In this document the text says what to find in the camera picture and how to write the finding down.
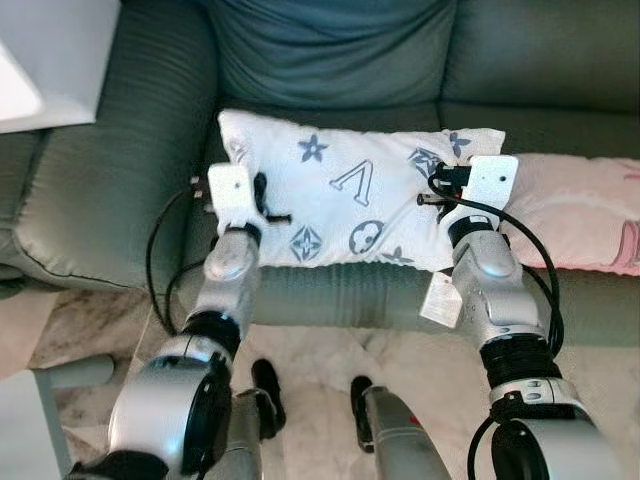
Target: white pillow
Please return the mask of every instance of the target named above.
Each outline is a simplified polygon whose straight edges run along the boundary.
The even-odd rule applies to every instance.
[[[420,270],[452,266],[436,207],[419,207],[438,162],[500,153],[504,132],[464,129],[384,134],[322,130],[225,110],[218,118],[231,162],[267,177],[272,215],[291,225],[263,232],[262,265],[317,267],[387,262]]]

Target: floor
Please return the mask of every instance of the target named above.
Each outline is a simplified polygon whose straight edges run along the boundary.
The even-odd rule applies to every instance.
[[[42,295],[0,302],[0,378],[26,366],[112,353],[118,367],[110,384],[56,392],[74,458],[95,458],[105,447],[123,380],[164,333],[140,292]],[[629,479],[640,473],[640,330],[638,336],[635,348],[569,342],[559,358]],[[359,374],[398,394],[427,428],[452,477],[466,478],[466,450],[486,417],[488,386],[477,353],[461,336],[254,325],[236,357],[236,392],[250,386],[251,364],[261,357],[278,372],[288,414],[283,432],[263,444],[265,479],[374,478],[373,457],[358,450],[349,406],[349,385]],[[493,478],[489,438],[478,453],[479,479]]]

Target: white table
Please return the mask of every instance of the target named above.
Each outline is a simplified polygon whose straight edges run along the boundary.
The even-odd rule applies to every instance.
[[[0,133],[92,123],[119,0],[0,0]]]
[[[113,368],[111,357],[96,355],[2,380],[0,476],[59,480],[68,474],[71,457],[52,390],[106,383]]]

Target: leather upholstery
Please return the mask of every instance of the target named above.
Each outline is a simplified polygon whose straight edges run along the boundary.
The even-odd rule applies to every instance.
[[[637,0],[460,0],[443,98],[638,112]]]
[[[565,153],[640,159],[637,115],[570,109],[492,107],[443,102],[446,128],[491,127],[507,132],[504,153]]]
[[[301,125],[313,125],[318,128],[340,128],[361,132],[376,131],[386,133],[440,129],[440,120],[435,103],[390,108],[310,110],[260,105],[237,98],[222,98],[218,102],[218,110],[225,108],[248,110],[258,115],[282,118]]]
[[[222,91],[255,103],[350,109],[440,92],[451,0],[216,0]]]
[[[195,4],[123,6],[98,121],[48,138],[17,208],[17,251],[2,252],[0,263],[64,287],[145,285],[153,221],[188,186],[202,155],[216,94],[214,47]],[[162,227],[154,259],[160,287],[181,260],[187,203]]]
[[[40,137],[40,132],[0,136],[0,299],[16,293],[24,284],[22,271],[7,262],[18,254],[13,228],[25,188],[31,182],[33,155]]]
[[[640,318],[636,277],[568,270],[558,274],[567,344],[634,346]],[[448,333],[418,316],[430,278],[429,272],[382,263],[263,268],[253,322]],[[183,305],[194,304],[202,281],[201,270],[184,278],[179,291]],[[525,281],[538,297],[542,318],[548,318],[539,289]]]

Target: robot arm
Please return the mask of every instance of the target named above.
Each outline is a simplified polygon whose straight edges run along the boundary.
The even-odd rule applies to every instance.
[[[503,208],[514,164],[514,157],[476,157],[470,172],[442,175],[440,189],[462,189],[463,199]],[[619,478],[610,447],[554,362],[522,266],[495,231],[497,218],[452,204],[444,213],[440,225],[454,246],[452,284],[462,297],[462,322],[480,352],[490,416],[500,425],[492,441],[497,478]]]
[[[108,455],[70,478],[191,476],[222,457],[233,360],[249,328],[260,231],[267,224],[256,206],[265,187],[258,180],[256,192],[244,167],[211,167],[220,238],[205,260],[196,306],[182,331],[123,387],[109,424]]]

